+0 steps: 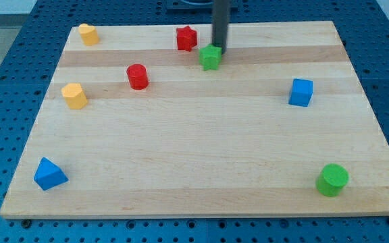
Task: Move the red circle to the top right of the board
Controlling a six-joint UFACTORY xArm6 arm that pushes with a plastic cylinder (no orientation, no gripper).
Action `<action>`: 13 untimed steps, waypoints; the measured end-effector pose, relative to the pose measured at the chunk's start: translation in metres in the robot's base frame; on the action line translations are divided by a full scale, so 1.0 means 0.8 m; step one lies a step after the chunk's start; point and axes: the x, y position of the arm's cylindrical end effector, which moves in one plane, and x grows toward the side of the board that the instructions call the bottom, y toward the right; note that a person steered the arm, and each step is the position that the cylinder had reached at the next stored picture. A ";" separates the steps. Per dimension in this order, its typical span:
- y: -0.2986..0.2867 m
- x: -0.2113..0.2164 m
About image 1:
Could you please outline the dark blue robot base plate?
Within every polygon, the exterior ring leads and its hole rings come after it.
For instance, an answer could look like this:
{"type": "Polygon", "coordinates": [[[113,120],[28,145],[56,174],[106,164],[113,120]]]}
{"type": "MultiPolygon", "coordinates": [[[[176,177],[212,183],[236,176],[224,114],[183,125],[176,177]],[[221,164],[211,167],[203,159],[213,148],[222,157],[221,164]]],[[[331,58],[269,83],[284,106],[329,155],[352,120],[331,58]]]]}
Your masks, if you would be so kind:
{"type": "Polygon", "coordinates": [[[167,12],[212,12],[214,0],[163,0],[167,12]]]}

